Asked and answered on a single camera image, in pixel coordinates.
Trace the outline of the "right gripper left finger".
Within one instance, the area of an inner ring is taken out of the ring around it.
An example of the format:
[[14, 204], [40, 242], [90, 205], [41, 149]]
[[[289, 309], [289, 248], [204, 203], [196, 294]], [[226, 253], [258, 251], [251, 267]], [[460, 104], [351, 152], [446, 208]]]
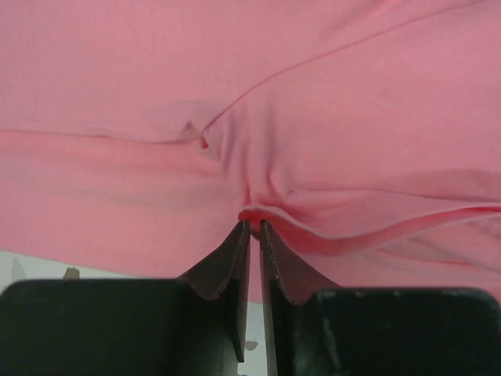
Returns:
[[238, 222], [215, 250], [178, 277], [203, 300], [222, 302], [223, 322], [239, 363], [246, 342], [250, 238], [250, 223]]

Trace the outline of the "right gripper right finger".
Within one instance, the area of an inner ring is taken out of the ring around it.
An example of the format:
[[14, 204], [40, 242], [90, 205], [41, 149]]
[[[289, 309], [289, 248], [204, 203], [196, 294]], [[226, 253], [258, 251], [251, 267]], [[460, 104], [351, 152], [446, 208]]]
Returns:
[[335, 375], [336, 356], [317, 294], [337, 285], [292, 251], [272, 225], [259, 230], [269, 375]]

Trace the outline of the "pink t-shirt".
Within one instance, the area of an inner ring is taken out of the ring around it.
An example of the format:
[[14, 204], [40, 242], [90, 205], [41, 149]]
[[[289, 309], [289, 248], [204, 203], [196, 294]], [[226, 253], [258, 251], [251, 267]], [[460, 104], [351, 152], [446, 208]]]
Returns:
[[2, 2], [2, 250], [175, 276], [238, 220], [499, 296], [499, 2]]

